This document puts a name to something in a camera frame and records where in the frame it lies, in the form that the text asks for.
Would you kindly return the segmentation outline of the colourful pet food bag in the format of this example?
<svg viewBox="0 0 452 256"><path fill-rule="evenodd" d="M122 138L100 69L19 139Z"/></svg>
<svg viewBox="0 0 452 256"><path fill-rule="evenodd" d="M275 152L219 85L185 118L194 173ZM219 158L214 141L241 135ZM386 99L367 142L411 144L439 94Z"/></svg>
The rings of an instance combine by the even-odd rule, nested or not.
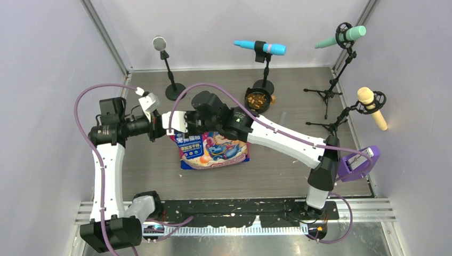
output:
<svg viewBox="0 0 452 256"><path fill-rule="evenodd" d="M183 170L206 170L236 165L250 160L248 144L229 140L218 132L186 135L176 132L170 138L178 146Z"/></svg>

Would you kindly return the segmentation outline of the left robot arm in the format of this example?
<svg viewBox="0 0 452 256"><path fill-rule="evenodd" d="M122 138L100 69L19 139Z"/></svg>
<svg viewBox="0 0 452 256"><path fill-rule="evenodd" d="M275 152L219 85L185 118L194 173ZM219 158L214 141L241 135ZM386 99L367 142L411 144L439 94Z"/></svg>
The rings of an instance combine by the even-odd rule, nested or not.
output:
<svg viewBox="0 0 452 256"><path fill-rule="evenodd" d="M87 137L93 144L95 162L94 203L89 222L80 227L82 239L98 253L119 250L141 243L142 224L163 216L163 204L156 191L136 194L132 204L123 202L122 167L129 137L145 134L154 142L166 134L157 111L158 98L150 93L139 98L142 116L126 115L122 97L99 102L96 126Z"/></svg>

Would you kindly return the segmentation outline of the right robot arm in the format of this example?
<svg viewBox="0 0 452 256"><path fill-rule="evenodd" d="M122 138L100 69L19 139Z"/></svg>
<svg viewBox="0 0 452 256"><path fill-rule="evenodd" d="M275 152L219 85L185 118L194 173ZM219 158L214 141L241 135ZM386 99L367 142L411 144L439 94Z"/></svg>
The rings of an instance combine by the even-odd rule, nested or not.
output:
<svg viewBox="0 0 452 256"><path fill-rule="evenodd" d="M202 91L184 114L190 135L217 132L229 140L265 146L288 155L310 168L304 212L311 219L325 213L326 200L335 186L340 153L333 150L337 137L315 138L277 125L263 115L240 106L229 108L214 93Z"/></svg>

